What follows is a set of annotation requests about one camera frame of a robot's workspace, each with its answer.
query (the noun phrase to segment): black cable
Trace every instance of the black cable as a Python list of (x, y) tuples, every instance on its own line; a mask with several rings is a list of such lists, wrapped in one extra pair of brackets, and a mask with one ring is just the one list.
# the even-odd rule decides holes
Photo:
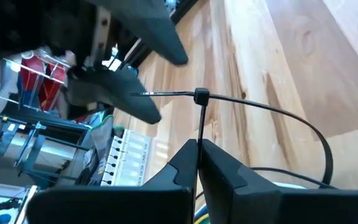
[(116, 53), (116, 54), (115, 54), (115, 56), (114, 56), (114, 58), (112, 58), (112, 60), (111, 60), (111, 63), (110, 63), (110, 65), (109, 65), (109, 67), (107, 67), (107, 68), (108, 68), (108, 70), (110, 70), (110, 67), (112, 66), (112, 64), (114, 63), (114, 61), (117, 59), (117, 55), (118, 55), (118, 53)]
[(105, 183), (107, 183), (107, 184), (111, 184), (111, 180), (107, 180), (107, 181), (102, 180), (102, 182), (105, 182)]
[(122, 143), (122, 141), (121, 141), (121, 140), (117, 140), (117, 139), (113, 139), (113, 141), (118, 142), (118, 144), (121, 144), (121, 143)]
[(258, 107), (258, 108), (265, 109), (265, 110), (270, 110), (270, 111), (274, 111), (274, 112), (277, 112), (277, 113), (281, 113), (281, 114), (284, 114), (284, 115), (289, 116), (291, 118), (294, 118), (294, 119), (302, 122), (303, 124), (309, 126), (309, 128), (311, 128), (317, 134), (317, 137), (320, 139), (321, 144), (323, 145), (323, 149), (324, 149), (324, 155), (325, 155), (325, 158), (326, 158), (326, 161), (325, 161), (326, 167), (325, 167), (322, 183), (324, 183), (326, 185), (329, 185), (331, 183), (331, 179), (333, 177), (333, 170), (334, 170), (334, 160), (333, 160), (333, 154), (331, 152), (331, 148), (330, 148), (327, 140), (324, 138), (324, 136), (317, 130), (317, 128), (315, 128), (309, 122), (305, 121), (303, 118), (301, 118), (301, 117), (299, 117), (299, 116), (297, 116), (297, 115), (295, 115), (293, 113), (290, 113), (288, 111), (275, 108), (273, 106), (264, 105), (262, 103), (256, 103), (256, 102), (252, 102), (252, 101), (249, 101), (249, 100), (240, 100), (240, 99), (236, 99), (236, 98), (233, 98), (233, 97), (221, 96), (221, 95), (216, 95), (216, 94), (211, 94), (209, 97), (212, 98), (212, 99), (226, 100), (226, 101), (231, 101), (231, 102), (235, 102), (235, 103), (242, 103), (242, 104), (245, 104), (245, 105), (255, 106), (255, 107)]
[[(132, 96), (194, 96), (195, 93), (190, 92), (190, 91), (174, 91), (174, 92), (132, 93), (131, 95)], [(288, 111), (285, 111), (285, 110), (282, 110), (282, 109), (279, 109), (279, 108), (276, 108), (273, 106), (264, 105), (262, 103), (256, 103), (256, 102), (249, 101), (249, 100), (240, 100), (237, 98), (233, 98), (233, 97), (229, 97), (229, 96), (221, 96), (221, 95), (217, 95), (217, 94), (210, 94), (209, 98), (230, 101), (230, 102), (234, 102), (234, 103), (242, 103), (245, 105), (258, 107), (258, 108), (262, 108), (265, 110), (274, 111), (276, 113), (281, 113), (281, 114), (284, 114), (291, 118), (294, 118), (294, 119), (302, 122), (303, 124), (307, 125), (309, 128), (311, 128), (316, 133), (317, 137), (321, 141), (321, 144), (323, 145), (326, 161), (325, 161), (325, 170), (324, 170), (322, 183), (324, 183), (326, 185), (329, 185), (331, 183), (331, 179), (333, 177), (333, 171), (334, 171), (334, 160), (333, 160), (333, 154), (331, 152), (331, 148), (330, 148), (327, 140), (324, 138), (324, 136), (317, 130), (317, 128), (315, 128), (309, 122), (305, 121), (303, 118), (301, 118), (291, 112), (288, 112)]]
[(108, 173), (109, 175), (114, 175), (114, 172), (107, 172), (107, 171), (104, 171), (105, 173)]
[(203, 196), (203, 194), (204, 194), (203, 191), (202, 191), (201, 193), (199, 193), (199, 194), (196, 196), (196, 200), (197, 200), (198, 198), (200, 198), (201, 196)]
[(13, 197), (11, 197), (11, 198), (14, 199), (14, 198), (16, 198), (16, 196), (18, 196), (19, 194), (21, 194), (21, 193), (23, 193), (23, 192), (25, 192), (25, 190), (22, 190), (21, 192), (15, 194), (15, 196), (13, 196)]
[(33, 177), (38, 177), (38, 178), (40, 178), (40, 179), (43, 179), (43, 180), (49, 181), (49, 182), (54, 183), (54, 184), (56, 184), (56, 183), (57, 183), (56, 181), (50, 180), (50, 179), (48, 179), (48, 178), (46, 178), (46, 177), (42, 177), (42, 176), (37, 175), (37, 174), (32, 174), (32, 173), (27, 172), (27, 171), (24, 171), (24, 172), (25, 172), (27, 175), (32, 175)]

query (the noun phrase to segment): wood grain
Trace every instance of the wood grain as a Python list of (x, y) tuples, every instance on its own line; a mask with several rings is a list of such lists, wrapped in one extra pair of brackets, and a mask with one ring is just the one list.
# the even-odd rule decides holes
[(324, 2), (267, 3), (306, 117), (328, 137), (357, 130), (358, 55)]
[[(174, 67), (151, 53), (139, 67), (149, 91), (209, 88), (270, 104), (307, 119), (326, 135), (332, 184), (358, 189), (358, 6), (341, 0), (199, 0), (177, 25), (189, 56)], [(116, 124), (149, 135), (149, 178), (198, 132), (191, 98), (154, 98), (162, 120), (148, 125), (120, 111)], [(321, 179), (321, 143), (304, 124), (244, 105), (211, 100), (204, 137), (247, 166), (279, 167)], [(271, 181), (316, 187), (281, 174)], [(197, 192), (202, 190), (199, 183)]]

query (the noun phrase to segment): metal rack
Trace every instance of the metal rack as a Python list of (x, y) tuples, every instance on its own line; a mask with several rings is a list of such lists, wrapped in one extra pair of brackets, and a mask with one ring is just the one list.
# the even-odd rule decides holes
[[(44, 66), (44, 71), (46, 69), (45, 68), (46, 64), (50, 64), (50, 65), (53, 64), (54, 67), (53, 67), (50, 75), (45, 74), (45, 72), (42, 73), (42, 72), (36, 71), (36, 70), (34, 70), (34, 69), (30, 68), (30, 67), (27, 67), (27, 66), (21, 64), (22, 58), (30, 59), (32, 57), (37, 57), (38, 59), (40, 59), (42, 61), (43, 66)], [(12, 77), (11, 73), (14, 72), (11, 69), (12, 65), (18, 66), (20, 68), (26, 69), (26, 70), (28, 70), (28, 71), (30, 71), (32, 73), (37, 74), (35, 84), (34, 84), (34, 89), (33, 89), (32, 93), (31, 93), (30, 101), (29, 101), (28, 104), (23, 104), (21, 102), (21, 99), (13, 100), (11, 98), (6, 98), (6, 97), (1, 95), (1, 93), (4, 90), (4, 88), (6, 87), (7, 83), (9, 82), (10, 78)], [(50, 56), (43, 49), (38, 49), (38, 50), (35, 50), (35, 51), (26, 52), (25, 54), (22, 54), (20, 57), (16, 56), (16, 58), (4, 58), (4, 63), (2, 63), (2, 65), (0, 66), (0, 98), (4, 99), (4, 100), (7, 100), (7, 101), (10, 101), (10, 102), (13, 102), (13, 103), (19, 105), (19, 107), (20, 106), (25, 106), (27, 108), (31, 108), (31, 109), (40, 111), (41, 110), (40, 108), (36, 108), (36, 107), (33, 106), (33, 102), (34, 102), (34, 96), (35, 96), (36, 93), (39, 92), (40, 83), (42, 83), (44, 78), (47, 78), (49, 80), (53, 80), (54, 82), (57, 82), (60, 85), (65, 84), (61, 80), (58, 80), (58, 79), (53, 77), (53, 74), (54, 74), (54, 72), (56, 71), (56, 69), (58, 67), (61, 67), (61, 68), (65, 69), (65, 70), (67, 70), (67, 69), (70, 68), (70, 65), (65, 60)], [(58, 98), (58, 93), (54, 96), (52, 104), (50, 105), (48, 110), (43, 110), (43, 112), (46, 112), (46, 113), (51, 112), (51, 110), (55, 107), (57, 98)]]

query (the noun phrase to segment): wire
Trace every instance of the wire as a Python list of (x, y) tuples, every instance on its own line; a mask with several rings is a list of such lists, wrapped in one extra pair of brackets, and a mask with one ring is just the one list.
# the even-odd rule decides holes
[(202, 217), (203, 215), (208, 213), (208, 209), (206, 208), (206, 204), (204, 203), (203, 206), (201, 206), (201, 208), (199, 208), (195, 214), (194, 214), (194, 219), (197, 220), (199, 217)]
[(208, 214), (203, 215), (201, 218), (197, 219), (197, 221), (194, 222), (194, 224), (200, 224), (205, 219), (209, 218)]
[(22, 190), (21, 192), (15, 194), (15, 196), (13, 196), (12, 198), (16, 198), (16, 196), (18, 196), (19, 194), (21, 194), (21, 193), (23, 193), (23, 192), (25, 192), (25, 190)]
[(112, 58), (111, 63), (110, 63), (110, 65), (109, 65), (109, 67), (108, 67), (109, 70), (110, 70), (110, 67), (112, 66), (112, 64), (114, 63), (114, 61), (117, 59), (117, 55), (118, 55), (118, 54), (116, 54), (116, 55)]
[(45, 162), (47, 162), (51, 167), (53, 167), (52, 163), (51, 163), (49, 160), (47, 160), (46, 158), (44, 158), (44, 156), (41, 155), (41, 153), (38, 154), (38, 156), (39, 156), (41, 159), (43, 159)]
[(317, 184), (319, 185), (321, 188), (325, 188), (325, 189), (337, 189), (336, 187), (333, 187), (331, 185), (328, 185), (328, 184), (325, 184), (325, 183), (322, 183), (318, 180), (314, 180), (310, 177), (307, 177), (307, 176), (303, 176), (303, 175), (300, 175), (300, 174), (296, 174), (294, 172), (290, 172), (288, 170), (283, 170), (283, 169), (278, 169), (278, 168), (271, 168), (271, 167), (251, 167), (252, 170), (260, 170), (260, 171), (272, 171), (272, 172), (280, 172), (280, 173), (283, 173), (283, 174), (287, 174), (287, 175), (291, 175), (293, 177), (297, 177), (299, 179), (302, 179), (302, 180), (306, 180), (308, 182), (311, 182), (311, 183), (314, 183), (314, 184)]
[(32, 174), (32, 173), (27, 172), (27, 171), (24, 171), (24, 172), (25, 172), (27, 175), (32, 175), (33, 177), (38, 177), (38, 178), (40, 178), (40, 179), (43, 179), (43, 180), (49, 181), (49, 182), (54, 183), (54, 184), (56, 184), (56, 183), (57, 183), (56, 181), (50, 180), (50, 179), (45, 178), (45, 177), (42, 177), (42, 176), (40, 176), (40, 175), (37, 175), (37, 174)]
[(197, 196), (196, 196), (196, 200), (199, 199), (201, 196), (203, 196), (204, 192), (202, 191), (201, 193), (199, 193)]
[(110, 184), (111, 185), (111, 180), (102, 180), (102, 182), (105, 182), (105, 183), (107, 183), (107, 184)]
[[(173, 91), (173, 92), (132, 93), (131, 95), (132, 96), (194, 96), (195, 93), (190, 92), (190, 91)], [(326, 161), (325, 161), (325, 170), (324, 170), (322, 183), (324, 183), (326, 185), (329, 185), (331, 183), (331, 179), (333, 177), (333, 171), (334, 171), (334, 160), (333, 160), (333, 154), (331, 152), (331, 148), (330, 148), (327, 140), (324, 138), (324, 136), (317, 130), (317, 128), (315, 128), (309, 122), (305, 121), (303, 118), (301, 118), (291, 112), (288, 112), (288, 111), (285, 111), (285, 110), (282, 110), (282, 109), (279, 109), (279, 108), (276, 108), (273, 106), (264, 105), (262, 103), (256, 103), (256, 102), (249, 101), (249, 100), (240, 100), (237, 98), (233, 98), (233, 97), (229, 97), (229, 96), (222, 96), (222, 95), (217, 95), (217, 94), (210, 94), (209, 98), (230, 101), (230, 102), (234, 102), (234, 103), (242, 103), (245, 105), (258, 107), (258, 108), (262, 108), (265, 110), (274, 111), (276, 113), (284, 114), (286, 116), (294, 118), (294, 119), (302, 122), (303, 124), (307, 125), (309, 128), (311, 128), (316, 133), (317, 137), (321, 141), (321, 144), (323, 145), (323, 150), (324, 150), (324, 155), (325, 155)]]
[(235, 103), (242, 103), (245, 105), (249, 105), (249, 106), (255, 106), (258, 108), (262, 108), (265, 110), (270, 110), (270, 111), (274, 111), (277, 113), (281, 113), (284, 114), (286, 116), (289, 116), (291, 118), (294, 118), (300, 122), (302, 122), (303, 124), (309, 126), (309, 128), (311, 128), (316, 134), (317, 137), (320, 139), (321, 144), (323, 145), (323, 149), (324, 149), (324, 154), (325, 154), (325, 163), (326, 163), (326, 167), (325, 167), (325, 171), (324, 171), (324, 176), (323, 176), (323, 180), (322, 182), (326, 185), (329, 185), (331, 183), (331, 179), (333, 177), (333, 170), (334, 170), (334, 161), (333, 161), (333, 154), (331, 152), (331, 148), (327, 142), (327, 140), (324, 138), (324, 136), (317, 130), (317, 128), (315, 128), (313, 125), (311, 125), (309, 122), (305, 121), (303, 118), (290, 113), (288, 111), (285, 110), (281, 110), (278, 108), (275, 108), (273, 106), (269, 106), (269, 105), (264, 105), (262, 103), (256, 103), (256, 102), (252, 102), (249, 100), (240, 100), (240, 99), (236, 99), (233, 97), (228, 97), (228, 96), (221, 96), (221, 95), (216, 95), (216, 94), (211, 94), (209, 96), (212, 99), (217, 99), (217, 100), (226, 100), (226, 101), (231, 101), (231, 102), (235, 102)]
[(194, 92), (170, 91), (170, 92), (131, 93), (131, 96), (194, 96)]

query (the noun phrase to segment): blue object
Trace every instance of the blue object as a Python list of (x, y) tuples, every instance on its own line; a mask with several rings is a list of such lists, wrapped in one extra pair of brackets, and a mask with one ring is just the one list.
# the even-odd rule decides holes
[(137, 69), (136, 69), (136, 68), (131, 67), (131, 66), (128, 66), (128, 69), (129, 69), (129, 70), (134, 71), (134, 72), (135, 72), (135, 74), (136, 74), (136, 77), (139, 75), (139, 72), (137, 71)]
[(8, 224), (11, 221), (11, 218), (10, 214), (0, 215), (0, 224)]
[(16, 85), (17, 85), (17, 92), (21, 95), (21, 104), (22, 105), (32, 106), (34, 108), (40, 107), (37, 92), (34, 93), (34, 96), (32, 99), (32, 104), (30, 105), (31, 94), (33, 91), (36, 91), (36, 90), (24, 90), (23, 81), (22, 81), (20, 73), (19, 73), (19, 78), (17, 79)]
[(203, 215), (208, 213), (208, 209), (206, 208), (206, 205), (196, 214), (194, 215), (194, 220), (199, 219), (200, 217), (202, 217)]

